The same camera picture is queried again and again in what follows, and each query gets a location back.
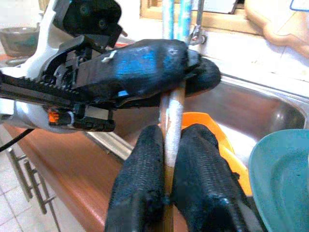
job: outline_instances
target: blue pole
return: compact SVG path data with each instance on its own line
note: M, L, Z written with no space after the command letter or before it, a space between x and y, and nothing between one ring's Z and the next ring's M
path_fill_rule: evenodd
M174 0L162 1L163 39L174 39Z
M177 39L189 43L192 0L181 0Z

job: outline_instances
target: screw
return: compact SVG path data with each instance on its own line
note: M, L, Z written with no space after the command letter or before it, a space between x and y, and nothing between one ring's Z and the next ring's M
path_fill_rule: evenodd
M105 30L107 28L107 24L105 22L104 19L101 19L99 22L98 22L98 27L101 29L101 30Z
M89 7L86 4L81 5L79 10L80 10L81 14L84 15L84 16L89 15L89 13L90 13Z

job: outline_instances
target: white tape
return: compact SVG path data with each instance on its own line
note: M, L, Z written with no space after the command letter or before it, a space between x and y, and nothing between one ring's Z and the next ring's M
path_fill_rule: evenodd
M177 100L169 102L169 126L165 137L165 164L175 166L182 128L183 106Z

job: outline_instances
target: bowl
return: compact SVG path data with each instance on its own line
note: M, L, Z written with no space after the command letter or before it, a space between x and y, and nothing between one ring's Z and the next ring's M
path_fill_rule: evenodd
M0 29L0 40L5 53L11 57L32 56L38 46L39 28Z

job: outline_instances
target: cabinet handle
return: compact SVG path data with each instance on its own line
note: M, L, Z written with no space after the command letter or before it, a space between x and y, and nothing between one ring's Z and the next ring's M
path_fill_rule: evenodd
M42 211L43 214L46 214L47 209L46 209L45 205L47 203L49 203L50 201L52 201L55 197L49 197L46 200L43 199L42 194L41 194L40 189L39 189L39 184L37 183L35 176L34 176L34 174L36 174L38 171L36 169L31 168L30 162L28 160L26 160L24 164L25 164L25 169L26 169L26 171L29 175L31 185L32 185L33 190L34 190L34 194L35 194L35 196L38 200L39 206L41 208L41 211Z
M17 180L20 184L20 187L26 197L26 200L29 202L30 199L33 197L31 193L32 186L29 186L27 183L27 180L24 176L23 170L21 169L21 166L19 164L19 161L26 158L26 156L17 157L14 150L10 147L7 150L7 155L9 157L9 160L13 166L14 172L17 176Z
M47 209L46 209L46 204L49 205L49 208L50 208L50 211L52 213L52 216L54 218L54 221L55 221L55 224L56 224L56 227L57 227L57 230L58 232L61 232L60 230L60 226L59 226L59 223L58 223L58 220L57 220L57 217L56 217L56 213L55 213L55 210L54 210L54 207L53 207L53 204L52 204L52 200L56 198L56 196L50 196L49 195L49 192L48 192L48 189L47 189L47 186L46 186L46 183L45 183L45 180L44 178L41 176L41 174L36 170L36 169L32 169L31 168L31 165L30 165L30 162L29 160L25 160L25 169L29 175L29 178L30 178L30 182L31 182L31 185L33 187L33 190L34 190L34 194L38 200L38 203L39 203L39 206L40 206L40 209L42 211L43 214L46 214L47 213ZM42 194L40 192L40 189L39 189L39 184L37 183L36 179L35 179L35 174L38 174L39 176L39 179L40 179L40 183L41 183L41 186L43 188L43 192L46 196L46 199L44 200L43 197L42 197Z

